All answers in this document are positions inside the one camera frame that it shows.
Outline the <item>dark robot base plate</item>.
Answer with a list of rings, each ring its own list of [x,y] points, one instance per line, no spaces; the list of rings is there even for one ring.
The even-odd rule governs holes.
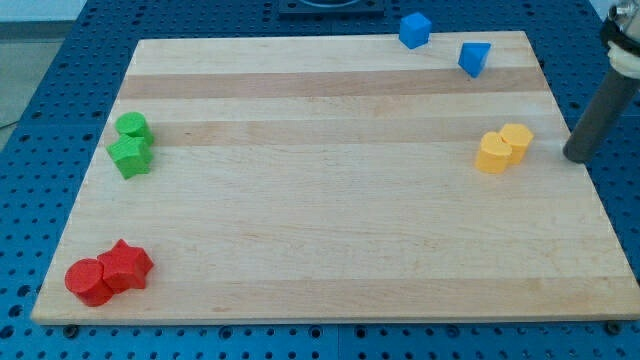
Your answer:
[[[383,15],[385,0],[278,0],[280,17]]]

